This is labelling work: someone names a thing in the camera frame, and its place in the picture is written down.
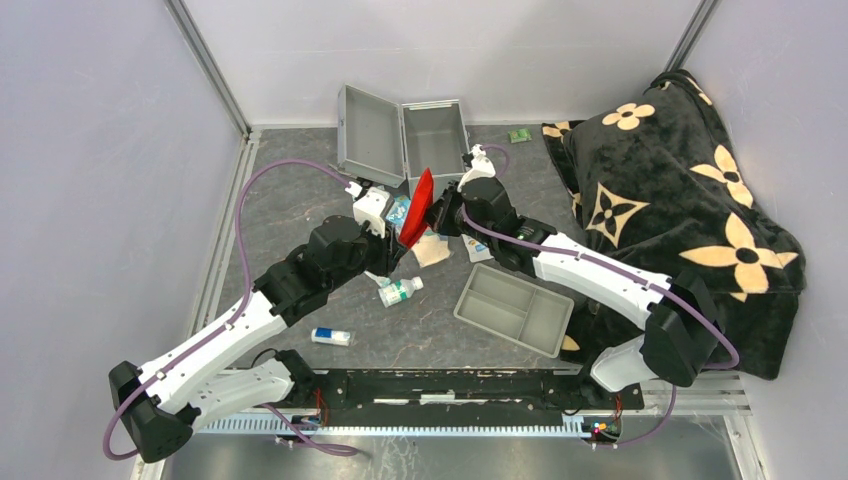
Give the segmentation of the red first aid pouch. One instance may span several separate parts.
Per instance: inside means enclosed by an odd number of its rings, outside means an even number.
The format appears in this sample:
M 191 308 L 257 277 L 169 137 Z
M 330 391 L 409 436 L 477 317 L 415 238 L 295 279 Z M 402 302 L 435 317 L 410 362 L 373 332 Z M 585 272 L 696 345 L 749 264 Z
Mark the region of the red first aid pouch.
M 401 232 L 399 242 L 411 249 L 429 228 L 426 212 L 433 205 L 434 180 L 431 170 L 427 168 L 419 178 L 411 198 Z

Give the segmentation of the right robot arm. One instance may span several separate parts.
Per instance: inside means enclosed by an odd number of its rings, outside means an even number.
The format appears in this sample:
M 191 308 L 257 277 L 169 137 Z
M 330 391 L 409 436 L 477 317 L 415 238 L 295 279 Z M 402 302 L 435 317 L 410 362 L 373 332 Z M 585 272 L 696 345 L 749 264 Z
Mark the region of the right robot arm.
M 618 391 L 645 380 L 691 386 L 724 340 L 724 326 L 698 275 L 640 270 L 594 252 L 554 227 L 518 214 L 503 184 L 483 177 L 414 195 L 423 220 L 446 236 L 467 235 L 503 267 L 565 286 L 622 315 L 640 334 L 595 352 L 577 382 L 580 400 L 602 408 Z

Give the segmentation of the grey metal case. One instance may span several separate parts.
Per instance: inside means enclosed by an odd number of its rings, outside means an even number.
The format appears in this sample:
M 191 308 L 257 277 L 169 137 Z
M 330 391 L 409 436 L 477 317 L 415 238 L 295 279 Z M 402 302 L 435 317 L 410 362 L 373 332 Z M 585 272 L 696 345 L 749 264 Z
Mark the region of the grey metal case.
M 397 103 L 346 84 L 337 138 L 338 168 L 386 187 L 414 192 L 429 171 L 439 196 L 467 170 L 469 137 L 457 99 Z

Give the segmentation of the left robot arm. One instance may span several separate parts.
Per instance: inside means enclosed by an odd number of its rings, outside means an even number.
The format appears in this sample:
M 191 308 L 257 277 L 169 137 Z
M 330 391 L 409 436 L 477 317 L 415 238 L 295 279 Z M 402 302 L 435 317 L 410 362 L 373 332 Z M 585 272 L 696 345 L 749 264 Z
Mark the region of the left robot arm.
M 324 307 L 331 293 L 370 272 L 387 276 L 408 252 L 392 226 L 377 232 L 369 222 L 331 216 L 306 243 L 249 283 L 230 311 L 160 357 L 136 366 L 122 361 L 108 373 L 115 414 L 102 446 L 120 459 L 111 436 L 123 425 L 135 448 L 129 457 L 163 460 L 208 423 L 261 403 L 306 405 L 314 381 L 299 356 L 284 355 L 229 380 L 214 376 L 261 341 Z

